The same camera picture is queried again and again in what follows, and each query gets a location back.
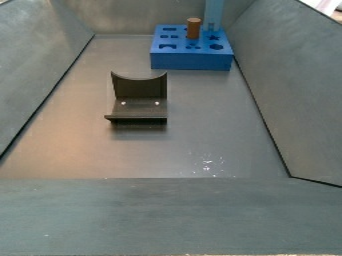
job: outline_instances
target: gray floor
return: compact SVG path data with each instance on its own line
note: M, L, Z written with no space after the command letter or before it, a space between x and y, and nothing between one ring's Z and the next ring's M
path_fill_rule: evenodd
M110 72L149 78L150 36L98 36L0 162L0 178L286 178L237 64L169 72L166 129L114 128Z

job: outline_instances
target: gray curved holder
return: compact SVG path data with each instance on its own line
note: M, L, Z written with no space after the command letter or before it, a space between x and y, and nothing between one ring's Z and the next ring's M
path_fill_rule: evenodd
M167 121L167 72L151 79L130 79L111 72L115 91L113 114L105 118L121 120Z

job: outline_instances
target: metal panel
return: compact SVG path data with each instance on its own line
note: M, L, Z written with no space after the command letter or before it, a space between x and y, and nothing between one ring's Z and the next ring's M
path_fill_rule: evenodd
M293 179L0 180L0 254L341 255L341 198Z
M59 1L0 6L0 154L89 43L93 32Z
M95 37L23 137L2 178L288 178L250 91L230 72L169 70L169 124L117 129L111 71L149 78L151 36Z
M342 27L301 2L258 0L230 30L293 176L342 185Z
M98 34L153 34L157 24L186 24L205 17L205 0L65 0ZM229 28L254 0L226 0L222 24Z

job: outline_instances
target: gray object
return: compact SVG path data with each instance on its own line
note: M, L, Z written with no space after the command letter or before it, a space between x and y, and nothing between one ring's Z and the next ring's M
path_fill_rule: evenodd
M0 7L0 155L94 33L59 1Z
M229 35L292 175L342 185L341 24L298 1L258 0Z
M105 118L118 121L167 122L167 73L150 79L131 79L111 72L115 91L113 114Z

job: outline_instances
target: blue foam block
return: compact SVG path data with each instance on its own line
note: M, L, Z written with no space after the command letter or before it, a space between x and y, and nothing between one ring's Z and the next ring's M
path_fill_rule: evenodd
M153 69L230 70L233 49L225 31L188 39L186 25L158 25L151 46Z

